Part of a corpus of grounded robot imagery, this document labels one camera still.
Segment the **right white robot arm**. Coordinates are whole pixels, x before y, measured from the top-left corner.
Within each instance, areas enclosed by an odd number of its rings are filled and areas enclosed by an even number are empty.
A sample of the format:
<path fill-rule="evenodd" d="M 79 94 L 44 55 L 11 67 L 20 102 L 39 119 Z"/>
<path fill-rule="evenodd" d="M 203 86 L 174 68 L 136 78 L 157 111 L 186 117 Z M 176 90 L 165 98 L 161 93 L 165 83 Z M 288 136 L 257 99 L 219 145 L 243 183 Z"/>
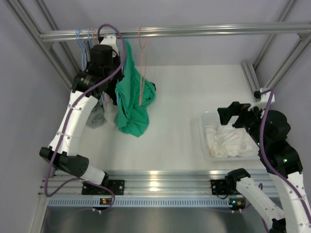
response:
<path fill-rule="evenodd" d="M 287 142 L 291 127 L 285 115 L 239 102 L 218 108 L 217 112 L 221 125 L 237 116 L 232 126 L 245 129 L 259 146 L 259 159 L 276 187 L 282 206 L 278 207 L 244 168 L 225 176 L 226 193 L 242 194 L 271 233 L 309 233 L 311 207 L 304 188 L 303 167 L 297 151 Z"/>

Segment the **blue hanger holding green shirt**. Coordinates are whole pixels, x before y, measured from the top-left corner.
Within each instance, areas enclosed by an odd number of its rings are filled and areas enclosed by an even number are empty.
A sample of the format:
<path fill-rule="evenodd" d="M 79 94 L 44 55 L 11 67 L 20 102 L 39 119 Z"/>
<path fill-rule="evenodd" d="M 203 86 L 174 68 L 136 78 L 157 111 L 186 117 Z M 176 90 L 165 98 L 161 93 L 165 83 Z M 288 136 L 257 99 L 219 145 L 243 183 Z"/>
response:
<path fill-rule="evenodd" d="M 116 37 L 116 39 L 118 39 L 118 34 L 115 30 L 114 30 L 114 36 Z M 116 42 L 116 45 L 118 48 L 118 56 L 120 56 L 120 51 L 122 49 L 122 43 Z M 119 105 L 121 103 L 121 98 L 117 90 L 115 91 L 115 93 L 116 93 L 116 103 L 117 105 Z"/>

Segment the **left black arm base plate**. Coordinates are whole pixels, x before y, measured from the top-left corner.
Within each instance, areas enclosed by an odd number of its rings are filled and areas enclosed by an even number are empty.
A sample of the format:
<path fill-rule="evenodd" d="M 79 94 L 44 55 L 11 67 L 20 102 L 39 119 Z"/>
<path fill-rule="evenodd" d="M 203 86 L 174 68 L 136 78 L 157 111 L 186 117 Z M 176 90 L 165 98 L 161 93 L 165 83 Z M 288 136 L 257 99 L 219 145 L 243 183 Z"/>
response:
<path fill-rule="evenodd" d="M 125 180 L 110 180 L 107 187 L 115 195 L 121 196 L 124 194 Z M 93 186 L 83 182 L 82 195 L 109 195 L 110 193 L 102 188 Z"/>

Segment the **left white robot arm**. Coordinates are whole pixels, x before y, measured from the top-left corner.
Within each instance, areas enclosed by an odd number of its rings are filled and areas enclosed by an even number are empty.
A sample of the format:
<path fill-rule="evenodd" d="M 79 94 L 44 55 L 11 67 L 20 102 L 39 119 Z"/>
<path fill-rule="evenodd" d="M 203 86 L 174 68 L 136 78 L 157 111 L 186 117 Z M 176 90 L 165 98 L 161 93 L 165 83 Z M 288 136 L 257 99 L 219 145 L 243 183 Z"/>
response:
<path fill-rule="evenodd" d="M 51 143 L 39 152 L 50 168 L 92 182 L 99 194 L 106 193 L 110 188 L 108 174 L 79 155 L 78 146 L 87 119 L 103 92 L 111 90 L 116 81 L 123 78 L 120 64 L 118 49 L 110 45 L 95 45 L 90 50 L 86 69 L 74 78 L 61 125 Z"/>

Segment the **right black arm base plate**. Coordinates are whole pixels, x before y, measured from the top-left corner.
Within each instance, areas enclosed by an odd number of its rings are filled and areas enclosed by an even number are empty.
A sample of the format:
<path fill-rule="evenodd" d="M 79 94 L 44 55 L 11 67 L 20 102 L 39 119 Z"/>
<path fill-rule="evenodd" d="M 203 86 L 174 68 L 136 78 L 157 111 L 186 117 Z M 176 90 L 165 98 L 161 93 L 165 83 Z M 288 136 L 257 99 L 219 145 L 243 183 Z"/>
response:
<path fill-rule="evenodd" d="M 210 180 L 211 191 L 213 195 L 230 195 L 231 190 L 225 179 Z"/>

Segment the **green shirt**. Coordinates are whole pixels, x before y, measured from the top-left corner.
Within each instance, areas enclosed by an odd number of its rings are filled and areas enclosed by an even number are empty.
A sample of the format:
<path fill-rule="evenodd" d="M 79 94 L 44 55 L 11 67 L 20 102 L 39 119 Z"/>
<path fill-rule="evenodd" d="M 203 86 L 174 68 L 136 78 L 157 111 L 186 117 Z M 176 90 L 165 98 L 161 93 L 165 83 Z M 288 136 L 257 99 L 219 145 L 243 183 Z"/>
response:
<path fill-rule="evenodd" d="M 145 80 L 142 105 L 139 106 L 140 73 L 136 69 L 131 45 L 128 40 L 125 42 L 127 57 L 123 66 L 124 78 L 117 83 L 115 89 L 121 98 L 116 126 L 123 133 L 140 137 L 149 126 L 147 107 L 156 98 L 156 85 Z"/>

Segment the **pink wire hanger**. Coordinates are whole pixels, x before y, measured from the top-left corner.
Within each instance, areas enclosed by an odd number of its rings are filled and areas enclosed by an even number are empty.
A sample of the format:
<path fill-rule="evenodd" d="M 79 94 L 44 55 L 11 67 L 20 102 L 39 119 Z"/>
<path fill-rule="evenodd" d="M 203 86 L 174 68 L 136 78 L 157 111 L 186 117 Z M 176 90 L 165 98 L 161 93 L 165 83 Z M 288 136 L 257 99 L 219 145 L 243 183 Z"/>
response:
<path fill-rule="evenodd" d="M 146 65 L 148 58 L 148 46 L 149 46 L 149 38 L 142 42 L 141 39 L 141 27 L 138 27 L 138 41 L 140 47 L 140 91 L 139 91 L 139 106 L 142 105 L 144 85 L 145 85 L 145 76 L 146 76 Z"/>

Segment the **white tank top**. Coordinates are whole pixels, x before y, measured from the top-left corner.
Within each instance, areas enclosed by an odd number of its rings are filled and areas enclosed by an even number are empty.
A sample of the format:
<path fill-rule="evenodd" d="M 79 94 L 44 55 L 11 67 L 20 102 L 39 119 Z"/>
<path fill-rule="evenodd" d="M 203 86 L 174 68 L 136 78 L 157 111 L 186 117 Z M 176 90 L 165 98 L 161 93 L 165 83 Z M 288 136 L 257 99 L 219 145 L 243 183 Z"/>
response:
<path fill-rule="evenodd" d="M 207 150 L 213 158 L 248 158 L 257 156 L 259 148 L 243 128 L 230 125 L 206 128 Z"/>

